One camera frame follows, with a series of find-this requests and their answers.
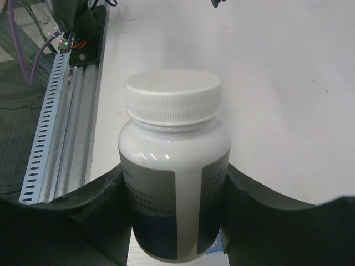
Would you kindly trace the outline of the white pill bottle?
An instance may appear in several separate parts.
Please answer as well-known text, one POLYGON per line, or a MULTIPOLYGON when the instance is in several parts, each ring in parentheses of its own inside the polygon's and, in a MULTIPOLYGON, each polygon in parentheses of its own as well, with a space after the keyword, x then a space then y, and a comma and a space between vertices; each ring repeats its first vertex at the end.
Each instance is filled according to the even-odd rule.
POLYGON ((153 70, 127 78, 124 89, 130 119, 118 149, 135 238, 159 261, 198 259, 219 233, 229 164, 221 79, 153 70))

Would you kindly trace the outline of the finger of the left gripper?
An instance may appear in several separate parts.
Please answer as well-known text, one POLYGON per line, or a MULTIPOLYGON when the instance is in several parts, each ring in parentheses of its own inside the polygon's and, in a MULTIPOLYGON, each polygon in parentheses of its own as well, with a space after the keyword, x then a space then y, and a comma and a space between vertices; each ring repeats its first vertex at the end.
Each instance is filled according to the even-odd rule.
POLYGON ((225 2, 226 0, 211 0, 211 3, 214 8, 217 8, 219 6, 220 2, 225 2))

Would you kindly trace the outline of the blue weekly pill organizer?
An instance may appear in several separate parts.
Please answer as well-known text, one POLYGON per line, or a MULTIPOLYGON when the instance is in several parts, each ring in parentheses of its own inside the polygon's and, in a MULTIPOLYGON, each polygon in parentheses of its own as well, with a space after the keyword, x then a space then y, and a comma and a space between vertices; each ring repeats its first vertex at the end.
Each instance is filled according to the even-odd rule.
POLYGON ((214 254, 214 253, 223 253, 222 239, 221 239, 221 231, 219 231, 213 245, 206 252, 206 255, 214 254))

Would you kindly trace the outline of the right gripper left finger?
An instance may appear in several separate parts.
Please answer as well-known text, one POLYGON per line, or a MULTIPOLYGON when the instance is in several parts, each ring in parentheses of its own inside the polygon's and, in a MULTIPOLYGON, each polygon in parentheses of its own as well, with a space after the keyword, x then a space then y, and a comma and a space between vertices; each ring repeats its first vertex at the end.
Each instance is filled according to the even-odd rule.
POLYGON ((126 265, 130 236, 120 165, 49 203, 1 197, 2 265, 126 265))

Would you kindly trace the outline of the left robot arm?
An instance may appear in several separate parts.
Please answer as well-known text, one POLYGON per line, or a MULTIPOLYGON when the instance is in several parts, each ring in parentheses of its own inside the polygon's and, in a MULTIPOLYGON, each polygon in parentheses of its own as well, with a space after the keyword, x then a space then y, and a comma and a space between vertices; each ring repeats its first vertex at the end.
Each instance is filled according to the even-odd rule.
MULTIPOLYGON (((65 32, 80 40, 91 39, 103 31, 96 20, 97 1, 49 1, 54 20, 65 32)), ((179 39, 195 36, 199 29, 210 29, 225 9, 219 1, 107 1, 116 16, 110 19, 112 37, 136 34, 146 39, 179 39)))

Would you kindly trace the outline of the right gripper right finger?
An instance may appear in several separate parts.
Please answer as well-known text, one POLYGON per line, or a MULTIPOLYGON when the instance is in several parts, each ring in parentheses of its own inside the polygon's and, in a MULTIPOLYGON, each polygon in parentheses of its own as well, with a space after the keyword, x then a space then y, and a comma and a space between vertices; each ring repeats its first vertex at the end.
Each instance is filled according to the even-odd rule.
POLYGON ((302 202, 229 165, 221 239, 230 265, 353 265, 354 197, 302 202))

